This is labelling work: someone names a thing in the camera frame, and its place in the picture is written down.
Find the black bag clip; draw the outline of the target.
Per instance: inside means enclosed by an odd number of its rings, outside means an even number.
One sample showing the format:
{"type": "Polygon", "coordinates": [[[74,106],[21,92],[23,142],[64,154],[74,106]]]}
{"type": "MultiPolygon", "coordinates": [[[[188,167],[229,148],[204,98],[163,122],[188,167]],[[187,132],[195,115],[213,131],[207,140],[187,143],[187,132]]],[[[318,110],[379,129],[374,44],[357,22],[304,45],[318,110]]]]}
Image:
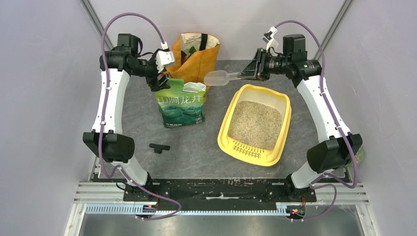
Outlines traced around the black bag clip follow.
{"type": "Polygon", "coordinates": [[[149,147],[153,149],[154,153],[161,154],[164,150],[169,151],[171,146],[150,143],[149,147]]]}

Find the orange paper shopping bag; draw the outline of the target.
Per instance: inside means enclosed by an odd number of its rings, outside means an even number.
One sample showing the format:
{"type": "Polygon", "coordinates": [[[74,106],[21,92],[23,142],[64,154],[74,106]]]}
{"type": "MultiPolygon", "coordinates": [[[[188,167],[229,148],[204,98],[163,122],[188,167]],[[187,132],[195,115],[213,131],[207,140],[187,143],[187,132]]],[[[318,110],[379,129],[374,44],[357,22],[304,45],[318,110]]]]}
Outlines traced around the orange paper shopping bag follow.
{"type": "Polygon", "coordinates": [[[220,40],[210,34],[182,33],[172,47],[175,65],[167,68],[169,91],[179,94],[183,87],[192,92],[205,88],[204,77],[215,69],[220,40]]]}

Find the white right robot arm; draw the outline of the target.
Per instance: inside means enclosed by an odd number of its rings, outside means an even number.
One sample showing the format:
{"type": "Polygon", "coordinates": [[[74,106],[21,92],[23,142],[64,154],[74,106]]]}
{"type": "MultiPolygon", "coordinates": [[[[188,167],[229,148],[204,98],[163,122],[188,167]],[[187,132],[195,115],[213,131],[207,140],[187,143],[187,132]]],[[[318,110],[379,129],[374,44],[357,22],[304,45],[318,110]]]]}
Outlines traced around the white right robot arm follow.
{"type": "Polygon", "coordinates": [[[327,89],[323,75],[324,63],[307,58],[305,37],[291,34],[283,37],[283,52],[276,56],[270,48],[278,43],[271,33],[263,36],[267,47],[259,48],[252,61],[238,77],[267,81],[272,74],[285,75],[302,95],[314,120],[319,143],[307,151],[307,161],[289,176],[289,184],[284,187],[284,195],[289,201],[297,201],[304,190],[324,176],[351,163],[354,170],[353,183],[345,183],[355,188],[358,182],[356,153],[362,146],[360,134],[353,134],[342,120],[327,89]]]}

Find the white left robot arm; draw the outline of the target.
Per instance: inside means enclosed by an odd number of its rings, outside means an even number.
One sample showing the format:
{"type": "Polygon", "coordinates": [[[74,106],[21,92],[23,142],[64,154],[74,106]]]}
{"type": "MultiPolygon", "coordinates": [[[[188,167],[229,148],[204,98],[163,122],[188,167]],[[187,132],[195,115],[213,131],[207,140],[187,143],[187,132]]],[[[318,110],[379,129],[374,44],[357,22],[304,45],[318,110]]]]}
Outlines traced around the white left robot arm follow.
{"type": "Polygon", "coordinates": [[[175,58],[165,40],[149,60],[139,58],[141,51],[140,38],[126,33],[118,35],[116,47],[102,51],[98,111],[91,131],[83,133],[83,142],[98,157],[104,176],[112,178],[119,171],[128,185],[136,186],[135,194],[148,201],[154,195],[150,175],[134,157],[134,140],[122,133],[124,95],[131,76],[144,77],[152,92],[168,89],[168,76],[162,72],[175,64],[175,58]]]}

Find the clear plastic litter scoop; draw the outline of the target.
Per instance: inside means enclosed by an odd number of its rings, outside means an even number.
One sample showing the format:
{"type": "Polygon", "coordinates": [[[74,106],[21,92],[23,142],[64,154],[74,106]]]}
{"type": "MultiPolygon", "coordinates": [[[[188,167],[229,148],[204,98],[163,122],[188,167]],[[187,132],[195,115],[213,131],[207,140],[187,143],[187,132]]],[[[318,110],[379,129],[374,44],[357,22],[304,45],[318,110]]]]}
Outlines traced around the clear plastic litter scoop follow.
{"type": "Polygon", "coordinates": [[[238,72],[228,73],[224,70],[209,72],[204,77],[204,84],[207,86],[225,86],[230,81],[240,80],[238,72]]]}

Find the green cat litter bag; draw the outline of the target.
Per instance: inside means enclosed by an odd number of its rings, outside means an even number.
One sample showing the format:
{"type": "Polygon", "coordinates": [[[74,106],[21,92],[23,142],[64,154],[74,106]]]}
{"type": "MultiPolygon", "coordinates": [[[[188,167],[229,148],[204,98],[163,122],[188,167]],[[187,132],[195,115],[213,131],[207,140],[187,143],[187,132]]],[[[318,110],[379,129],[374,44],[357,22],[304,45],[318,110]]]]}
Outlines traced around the green cat litter bag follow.
{"type": "Polygon", "coordinates": [[[169,84],[170,88],[155,93],[164,127],[176,128],[204,122],[207,86],[185,83],[183,79],[170,79],[169,84]]]}

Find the yellow litter box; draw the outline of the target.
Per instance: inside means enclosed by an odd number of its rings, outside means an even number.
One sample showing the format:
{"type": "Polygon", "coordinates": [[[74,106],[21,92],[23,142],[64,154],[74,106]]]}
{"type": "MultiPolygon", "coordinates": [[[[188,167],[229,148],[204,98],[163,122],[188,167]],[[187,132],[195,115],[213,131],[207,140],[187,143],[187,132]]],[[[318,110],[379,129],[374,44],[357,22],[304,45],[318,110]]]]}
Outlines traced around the yellow litter box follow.
{"type": "Polygon", "coordinates": [[[291,112],[287,95],[246,84],[229,105],[217,137],[218,146],[240,161],[275,165],[284,150],[291,112]]]}

